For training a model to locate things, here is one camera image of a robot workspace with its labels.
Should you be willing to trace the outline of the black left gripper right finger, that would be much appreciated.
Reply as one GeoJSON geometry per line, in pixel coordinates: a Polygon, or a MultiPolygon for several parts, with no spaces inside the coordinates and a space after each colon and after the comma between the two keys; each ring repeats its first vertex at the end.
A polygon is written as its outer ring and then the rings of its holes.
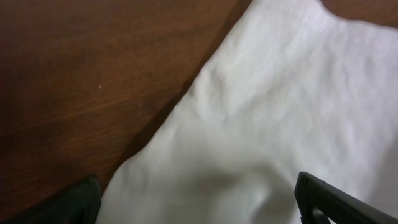
{"type": "Polygon", "coordinates": [[[308,172],[294,190],[303,224],[397,224],[397,219],[346,194],[308,172]]]}

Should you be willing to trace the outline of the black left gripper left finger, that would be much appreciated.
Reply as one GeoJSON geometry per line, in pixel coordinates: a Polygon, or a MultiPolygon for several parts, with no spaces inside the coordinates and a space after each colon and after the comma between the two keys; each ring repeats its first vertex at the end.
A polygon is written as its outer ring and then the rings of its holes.
{"type": "Polygon", "coordinates": [[[100,182],[91,174],[8,218],[6,224],[95,224],[100,206],[100,182]]]}

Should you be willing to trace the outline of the white t-shirt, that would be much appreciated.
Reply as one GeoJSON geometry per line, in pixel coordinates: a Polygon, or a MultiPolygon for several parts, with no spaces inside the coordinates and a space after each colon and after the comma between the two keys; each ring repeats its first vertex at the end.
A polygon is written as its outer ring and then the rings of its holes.
{"type": "Polygon", "coordinates": [[[301,171],[397,215],[397,30],[253,1],[98,223],[298,223],[301,171]]]}

